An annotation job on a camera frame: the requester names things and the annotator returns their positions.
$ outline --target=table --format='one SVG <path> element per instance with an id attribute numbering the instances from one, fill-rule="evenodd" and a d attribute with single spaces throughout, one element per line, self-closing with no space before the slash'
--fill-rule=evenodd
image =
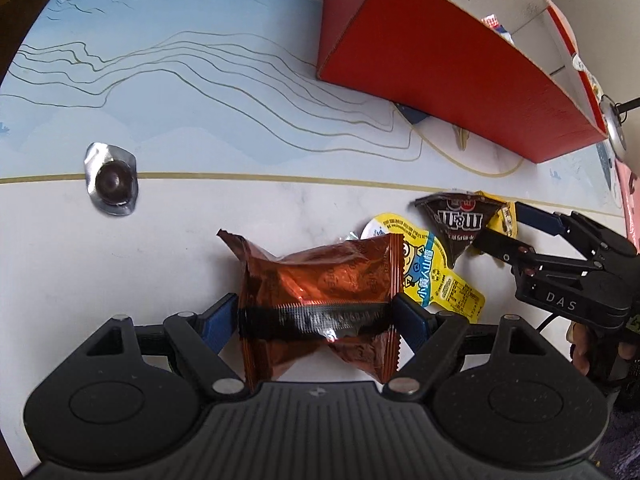
<path id="1" fill-rule="evenodd" d="M 321 0 L 51 0 L 34 24 L 0 86 L 0 427 L 23 471 L 37 463 L 27 396 L 108 317 L 156 323 L 238 290 L 219 228 L 286 254 L 381 212 L 421 224 L 409 202 L 455 187 L 624 232 L 607 146 L 539 165 L 473 134 L 461 151 L 450 124 L 414 128 L 389 102 L 316 81 L 320 19 Z M 100 214 L 86 195 L 94 141 L 137 157 L 129 217 Z M 514 299 L 488 256 L 464 256 L 456 272 L 485 294 L 482 322 L 546 317 Z M 567 324 L 545 330 L 565 353 Z M 223 356 L 241 372 L 237 341 Z M 318 352 L 282 379 L 366 378 Z"/>

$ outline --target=brown round chocolate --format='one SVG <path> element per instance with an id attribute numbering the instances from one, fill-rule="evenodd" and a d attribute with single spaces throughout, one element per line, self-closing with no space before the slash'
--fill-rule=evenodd
<path id="1" fill-rule="evenodd" d="M 129 166 L 119 160 L 106 162 L 95 176 L 98 196 L 109 205 L 123 205 L 131 200 L 132 183 Z"/>

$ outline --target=human hand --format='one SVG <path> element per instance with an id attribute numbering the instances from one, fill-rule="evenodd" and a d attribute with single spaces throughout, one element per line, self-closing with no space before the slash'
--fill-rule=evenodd
<path id="1" fill-rule="evenodd" d="M 584 325 L 575 323 L 572 325 L 572 339 L 575 344 L 574 348 L 574 366 L 582 375 L 589 373 L 590 362 L 587 353 L 592 344 L 591 332 Z M 629 343 L 620 343 L 618 345 L 618 354 L 625 360 L 633 359 L 638 348 Z"/>

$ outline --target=purple fabric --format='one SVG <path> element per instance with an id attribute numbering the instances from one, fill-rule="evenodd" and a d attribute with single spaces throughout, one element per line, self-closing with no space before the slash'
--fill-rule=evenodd
<path id="1" fill-rule="evenodd" d="M 611 413 L 594 460 L 615 480 L 640 479 L 640 412 Z"/>

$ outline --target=orange plastic wrapper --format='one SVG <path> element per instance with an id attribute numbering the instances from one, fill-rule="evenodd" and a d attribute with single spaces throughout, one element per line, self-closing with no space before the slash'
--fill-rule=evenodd
<path id="1" fill-rule="evenodd" d="M 321 346 L 381 383 L 395 373 L 400 338 L 390 301 L 402 292 L 402 235 L 282 258 L 239 235 L 220 230 L 218 236 L 244 263 L 238 327 L 252 390 Z"/>

